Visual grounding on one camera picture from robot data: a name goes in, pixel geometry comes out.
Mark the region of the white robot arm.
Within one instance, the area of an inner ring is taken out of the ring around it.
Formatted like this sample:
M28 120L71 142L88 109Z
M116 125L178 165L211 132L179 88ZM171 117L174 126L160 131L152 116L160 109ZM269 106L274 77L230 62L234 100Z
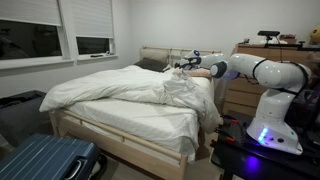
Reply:
M303 153L298 135L284 119L293 99L309 83L312 72L307 66L244 53L201 56L197 50L191 50L176 66L184 70L204 68L216 79L234 80L243 74L256 80L266 91L260 96L247 134L264 147L295 155Z

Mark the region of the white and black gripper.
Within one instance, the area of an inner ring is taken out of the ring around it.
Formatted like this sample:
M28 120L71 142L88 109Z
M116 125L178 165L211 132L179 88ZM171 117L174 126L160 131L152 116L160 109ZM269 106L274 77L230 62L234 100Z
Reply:
M192 70L196 69L200 64L199 58L187 58L181 59L179 62L174 64L175 68L184 69L184 70Z

